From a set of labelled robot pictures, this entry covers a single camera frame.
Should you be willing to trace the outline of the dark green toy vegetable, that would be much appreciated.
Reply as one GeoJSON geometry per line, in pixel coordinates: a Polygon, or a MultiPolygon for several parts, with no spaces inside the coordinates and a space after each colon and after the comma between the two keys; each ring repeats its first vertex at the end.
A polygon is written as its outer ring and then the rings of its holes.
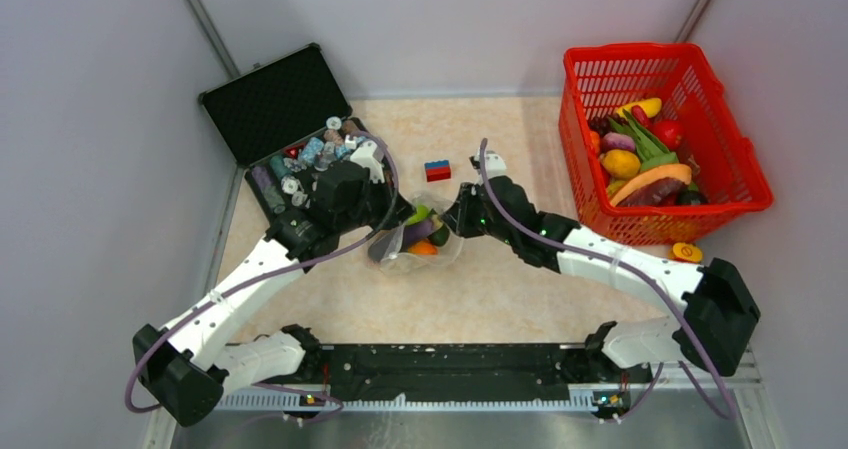
{"type": "Polygon", "coordinates": [[[447,244],[451,236],[451,230],[446,225],[441,225],[433,233],[428,236],[428,240],[435,247],[443,247],[447,244]]]}

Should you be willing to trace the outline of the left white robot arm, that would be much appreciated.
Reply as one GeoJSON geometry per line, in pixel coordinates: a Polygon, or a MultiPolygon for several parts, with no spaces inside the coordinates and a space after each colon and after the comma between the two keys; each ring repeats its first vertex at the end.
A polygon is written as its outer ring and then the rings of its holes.
{"type": "Polygon", "coordinates": [[[276,376],[308,382],[319,373],[319,342],[299,325],[254,342],[232,337],[270,299],[328,262],[365,244],[340,247],[340,238],[362,227],[373,238],[411,214],[400,196],[397,168],[379,139],[324,171],[300,172],[302,194],[274,217],[266,234],[218,286],[161,327],[147,324],[132,338],[135,367],[124,402],[141,384],[181,427],[206,418],[225,396],[276,376]]]}

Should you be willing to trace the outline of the purple toy eggplant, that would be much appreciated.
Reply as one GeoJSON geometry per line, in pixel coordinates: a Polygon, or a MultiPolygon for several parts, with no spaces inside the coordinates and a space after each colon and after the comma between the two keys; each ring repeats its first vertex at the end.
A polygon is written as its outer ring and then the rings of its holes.
{"type": "Polygon", "coordinates": [[[436,226],[433,219],[427,218],[412,226],[404,225],[387,231],[378,236],[369,246],[367,256],[374,263],[392,259],[412,244],[426,239],[436,230],[436,226]]]}

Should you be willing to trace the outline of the green toy apple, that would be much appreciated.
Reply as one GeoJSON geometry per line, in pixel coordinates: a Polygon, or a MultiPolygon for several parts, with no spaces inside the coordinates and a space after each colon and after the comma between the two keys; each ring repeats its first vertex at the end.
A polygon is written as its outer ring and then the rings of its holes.
{"type": "Polygon", "coordinates": [[[405,222],[406,226],[418,224],[430,216],[431,209],[426,205],[419,204],[415,207],[413,215],[405,222]]]}

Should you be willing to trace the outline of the clear zip top bag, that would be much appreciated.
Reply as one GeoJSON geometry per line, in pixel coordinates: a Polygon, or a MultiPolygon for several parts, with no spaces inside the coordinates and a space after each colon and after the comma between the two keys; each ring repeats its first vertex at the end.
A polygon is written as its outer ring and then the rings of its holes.
{"type": "Polygon", "coordinates": [[[444,219],[450,201],[421,192],[411,199],[411,204],[413,213],[402,225],[383,231],[367,246],[368,261],[384,274],[448,266],[463,249],[463,240],[444,219]]]}

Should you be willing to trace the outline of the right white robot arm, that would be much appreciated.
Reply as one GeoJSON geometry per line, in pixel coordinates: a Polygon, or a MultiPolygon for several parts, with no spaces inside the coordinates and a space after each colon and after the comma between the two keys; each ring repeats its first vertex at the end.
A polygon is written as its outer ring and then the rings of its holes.
{"type": "Polygon", "coordinates": [[[761,311],[735,265],[720,258],[677,262],[633,249],[537,210],[497,153],[470,162],[477,182],[463,183],[443,215],[458,236],[490,236],[530,266],[606,284],[663,311],[661,318],[598,330],[600,345],[586,354],[594,378],[612,381],[632,366],[679,361],[722,377],[736,373],[761,311]]]}

